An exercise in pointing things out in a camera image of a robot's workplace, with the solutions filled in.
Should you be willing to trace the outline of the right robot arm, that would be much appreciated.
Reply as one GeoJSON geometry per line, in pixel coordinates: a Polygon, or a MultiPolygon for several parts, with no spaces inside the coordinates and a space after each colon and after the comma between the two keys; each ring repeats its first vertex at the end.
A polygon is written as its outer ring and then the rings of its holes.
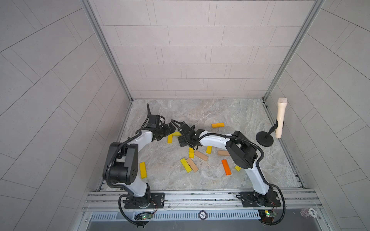
{"type": "Polygon", "coordinates": [[[264,158],[264,151],[255,143],[247,139],[240,131],[235,131],[232,134],[218,134],[205,130],[195,130],[195,126],[190,127],[188,124],[171,121],[177,130],[182,135],[181,143],[186,143],[189,147],[197,150],[199,146],[213,146],[223,148],[230,154],[234,163],[245,170],[253,185],[253,193],[255,202],[262,206],[276,206],[272,199],[277,198],[278,194],[281,198],[282,213],[277,221],[269,218],[264,218],[260,222],[264,225],[274,226],[282,222],[286,213],[286,203],[281,189],[269,183],[259,163],[264,158]]]}

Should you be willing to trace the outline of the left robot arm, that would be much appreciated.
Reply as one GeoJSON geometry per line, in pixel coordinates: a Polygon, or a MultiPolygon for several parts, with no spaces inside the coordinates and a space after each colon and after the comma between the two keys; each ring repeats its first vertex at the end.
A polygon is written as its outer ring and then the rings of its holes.
{"type": "Polygon", "coordinates": [[[175,132],[172,123],[165,123],[160,115],[148,115],[135,135],[123,142],[113,142],[103,168],[102,178],[109,188],[128,193],[126,202],[140,208],[149,206],[150,186],[137,178],[139,172],[138,154],[153,141],[160,141],[175,132]]]}

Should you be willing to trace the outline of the tan wood block centre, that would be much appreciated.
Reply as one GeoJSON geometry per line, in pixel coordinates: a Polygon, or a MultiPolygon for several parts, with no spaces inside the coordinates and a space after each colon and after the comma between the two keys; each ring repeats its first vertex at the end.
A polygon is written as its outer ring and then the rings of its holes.
{"type": "Polygon", "coordinates": [[[203,154],[203,153],[201,153],[201,152],[199,152],[199,151],[195,151],[194,152],[194,156],[202,159],[203,161],[207,161],[208,160],[208,156],[205,155],[205,154],[203,154]]]}

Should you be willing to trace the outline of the tan wood block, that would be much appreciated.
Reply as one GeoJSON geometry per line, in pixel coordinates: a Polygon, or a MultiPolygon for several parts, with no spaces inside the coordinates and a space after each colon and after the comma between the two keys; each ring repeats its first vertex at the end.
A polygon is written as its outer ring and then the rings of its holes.
{"type": "Polygon", "coordinates": [[[201,152],[199,152],[199,151],[195,151],[194,152],[194,156],[202,159],[203,161],[207,161],[208,160],[208,156],[205,155],[205,154],[203,154],[203,153],[201,153],[201,152]]]}
{"type": "Polygon", "coordinates": [[[194,172],[197,172],[198,171],[198,167],[195,165],[195,163],[193,162],[193,160],[191,158],[188,158],[186,160],[186,162],[189,164],[189,166],[191,167],[191,169],[194,171],[194,172]]]}
{"type": "Polygon", "coordinates": [[[229,157],[230,156],[230,153],[228,151],[225,151],[225,150],[218,150],[217,154],[219,156],[223,156],[223,157],[229,157]]]}

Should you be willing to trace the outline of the tan wood lower block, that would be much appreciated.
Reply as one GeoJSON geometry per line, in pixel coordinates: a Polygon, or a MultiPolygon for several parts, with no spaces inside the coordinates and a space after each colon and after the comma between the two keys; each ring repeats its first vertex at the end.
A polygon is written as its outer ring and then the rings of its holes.
{"type": "Polygon", "coordinates": [[[186,162],[189,164],[189,166],[191,167],[191,169],[194,171],[194,172],[197,172],[198,171],[198,167],[195,165],[195,163],[193,162],[193,160],[191,158],[188,158],[186,160],[186,162]]]}

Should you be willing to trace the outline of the amber orange far block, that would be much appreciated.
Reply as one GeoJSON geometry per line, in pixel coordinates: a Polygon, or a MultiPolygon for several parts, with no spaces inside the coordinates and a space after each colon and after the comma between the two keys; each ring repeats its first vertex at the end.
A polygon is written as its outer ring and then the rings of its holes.
{"type": "Polygon", "coordinates": [[[225,126],[224,123],[213,123],[212,128],[223,128],[225,126]]]}

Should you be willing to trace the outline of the tan wood block right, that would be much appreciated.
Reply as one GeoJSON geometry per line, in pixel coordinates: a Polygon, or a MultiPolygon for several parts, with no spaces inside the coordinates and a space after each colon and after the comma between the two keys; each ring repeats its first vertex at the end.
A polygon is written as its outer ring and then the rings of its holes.
{"type": "Polygon", "coordinates": [[[223,157],[229,157],[230,156],[230,153],[228,151],[225,151],[225,150],[218,150],[217,154],[219,156],[223,156],[223,157]]]}

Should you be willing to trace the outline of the red orange block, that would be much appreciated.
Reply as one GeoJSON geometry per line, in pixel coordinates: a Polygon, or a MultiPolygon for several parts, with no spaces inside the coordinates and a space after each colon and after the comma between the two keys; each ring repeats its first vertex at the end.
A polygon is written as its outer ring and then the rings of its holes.
{"type": "Polygon", "coordinates": [[[231,173],[231,170],[230,170],[229,164],[228,164],[228,162],[227,162],[227,160],[226,160],[226,159],[223,159],[223,160],[222,160],[222,165],[223,165],[223,168],[224,168],[225,174],[226,174],[227,176],[231,175],[232,173],[231,173]]]}

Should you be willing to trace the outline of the left circuit board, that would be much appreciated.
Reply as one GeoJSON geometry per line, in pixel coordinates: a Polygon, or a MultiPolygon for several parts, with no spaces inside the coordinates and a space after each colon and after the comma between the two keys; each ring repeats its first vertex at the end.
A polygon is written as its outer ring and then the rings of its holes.
{"type": "Polygon", "coordinates": [[[144,220],[152,219],[152,217],[153,217],[153,213],[151,213],[151,212],[142,212],[142,213],[139,213],[135,216],[135,220],[136,221],[144,221],[144,220]]]}

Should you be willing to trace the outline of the circuit board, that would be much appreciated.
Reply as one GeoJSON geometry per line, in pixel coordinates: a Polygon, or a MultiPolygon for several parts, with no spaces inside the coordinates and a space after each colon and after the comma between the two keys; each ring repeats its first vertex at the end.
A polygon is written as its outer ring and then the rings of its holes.
{"type": "Polygon", "coordinates": [[[135,220],[136,221],[144,221],[144,220],[152,219],[152,217],[153,217],[153,213],[151,213],[151,212],[142,212],[142,213],[139,213],[135,216],[135,220]]]}
{"type": "Polygon", "coordinates": [[[275,217],[278,215],[273,210],[258,210],[260,216],[260,222],[271,224],[274,222],[275,217]]]}

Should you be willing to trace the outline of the right circuit board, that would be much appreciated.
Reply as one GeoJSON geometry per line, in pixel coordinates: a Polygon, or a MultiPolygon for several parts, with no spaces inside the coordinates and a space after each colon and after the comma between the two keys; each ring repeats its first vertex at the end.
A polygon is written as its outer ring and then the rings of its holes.
{"type": "Polygon", "coordinates": [[[278,215],[273,210],[258,210],[260,216],[260,222],[271,224],[274,222],[275,217],[278,215]]]}

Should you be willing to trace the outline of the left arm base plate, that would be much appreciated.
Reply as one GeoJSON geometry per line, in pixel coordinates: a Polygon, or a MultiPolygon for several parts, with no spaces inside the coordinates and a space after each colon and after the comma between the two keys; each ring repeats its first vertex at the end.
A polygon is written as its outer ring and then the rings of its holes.
{"type": "Polygon", "coordinates": [[[125,209],[154,209],[164,207],[165,193],[147,193],[142,197],[128,196],[122,200],[125,209]]]}

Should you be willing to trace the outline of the round sticker on rail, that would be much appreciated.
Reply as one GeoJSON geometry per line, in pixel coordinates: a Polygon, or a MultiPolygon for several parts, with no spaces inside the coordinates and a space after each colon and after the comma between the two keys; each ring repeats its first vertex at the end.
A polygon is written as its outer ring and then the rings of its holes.
{"type": "Polygon", "coordinates": [[[199,212],[199,214],[198,214],[198,217],[199,217],[199,219],[201,219],[201,220],[206,220],[207,219],[207,212],[206,211],[204,211],[204,210],[201,210],[200,212],[199,212]]]}

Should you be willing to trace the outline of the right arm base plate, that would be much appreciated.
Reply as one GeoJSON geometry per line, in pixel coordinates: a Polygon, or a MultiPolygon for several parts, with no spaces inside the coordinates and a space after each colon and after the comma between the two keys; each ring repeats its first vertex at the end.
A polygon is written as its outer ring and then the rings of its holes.
{"type": "Polygon", "coordinates": [[[240,192],[236,195],[241,200],[244,208],[251,207],[281,207],[277,192],[262,195],[256,192],[240,192]]]}

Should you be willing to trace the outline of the aluminium rail frame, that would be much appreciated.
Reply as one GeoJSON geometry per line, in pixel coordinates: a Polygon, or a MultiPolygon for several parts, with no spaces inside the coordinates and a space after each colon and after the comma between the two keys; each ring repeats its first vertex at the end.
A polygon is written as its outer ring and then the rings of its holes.
{"type": "MultiPolygon", "coordinates": [[[[314,210],[310,220],[313,220],[322,231],[332,231],[334,228],[322,206],[322,203],[313,189],[283,188],[282,190],[286,213],[284,220],[293,221],[288,217],[289,210],[314,210]]],[[[125,214],[131,219],[140,212],[157,210],[151,222],[155,221],[199,221],[201,210],[207,212],[206,221],[216,220],[248,220],[260,219],[258,210],[273,210],[281,216],[281,207],[251,207],[244,208],[240,199],[236,197],[243,190],[186,190],[186,191],[154,191],[165,193],[164,207],[154,209],[125,209],[125,214]]],[[[74,231],[86,231],[94,221],[124,221],[118,206],[118,199],[125,200],[127,195],[121,191],[90,192],[82,202],[81,212],[74,231]]]]}

